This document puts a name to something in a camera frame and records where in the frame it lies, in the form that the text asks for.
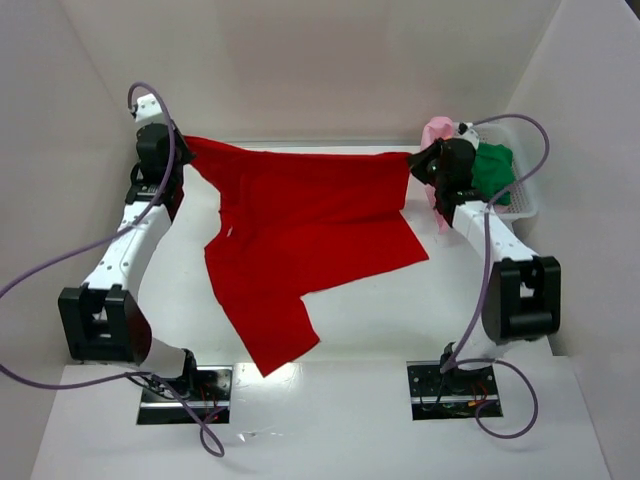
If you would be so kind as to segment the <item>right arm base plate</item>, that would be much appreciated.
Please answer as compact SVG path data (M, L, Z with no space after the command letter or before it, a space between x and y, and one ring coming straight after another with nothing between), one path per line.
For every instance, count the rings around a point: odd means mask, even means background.
M414 421L502 417L499 392L491 367L440 372L435 361L406 365Z

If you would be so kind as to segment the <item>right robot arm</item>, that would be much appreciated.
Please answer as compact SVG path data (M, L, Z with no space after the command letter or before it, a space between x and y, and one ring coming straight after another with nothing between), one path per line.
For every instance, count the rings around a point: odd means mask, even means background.
M485 368L513 344L537 341L560 327L559 261L521 242L489 198L472 187L475 160L474 145L461 138L438 138L408 160L411 174L433 188L435 211L483 260L472 319L441 358L447 376Z

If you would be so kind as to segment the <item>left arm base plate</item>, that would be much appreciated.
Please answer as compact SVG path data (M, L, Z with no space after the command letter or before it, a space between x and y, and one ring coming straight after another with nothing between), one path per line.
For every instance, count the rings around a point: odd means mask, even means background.
M232 391L233 367L198 366L192 386L185 381L169 380L168 383L193 410L200 420L213 424L228 424ZM137 414L137 425L194 424L194 419L183 405L162 383L151 378L134 380L142 388Z

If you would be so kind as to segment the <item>red t-shirt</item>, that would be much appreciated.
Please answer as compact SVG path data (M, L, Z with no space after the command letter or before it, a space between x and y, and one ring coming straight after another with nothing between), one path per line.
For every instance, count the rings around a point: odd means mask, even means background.
M220 196L205 246L214 295L259 372L319 342L306 294L425 261L403 218L408 156L254 151L189 137L193 167Z

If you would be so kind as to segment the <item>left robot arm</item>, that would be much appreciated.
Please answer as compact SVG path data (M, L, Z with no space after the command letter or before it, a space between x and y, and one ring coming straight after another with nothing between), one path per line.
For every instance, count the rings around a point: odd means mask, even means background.
M150 388L163 395L169 383L186 398L195 387L194 354L154 338L138 296L182 203L183 167L194 155L179 129L162 123L138 129L136 153L121 222L126 234L109 243L80 286L62 290L58 308L72 359L155 373Z

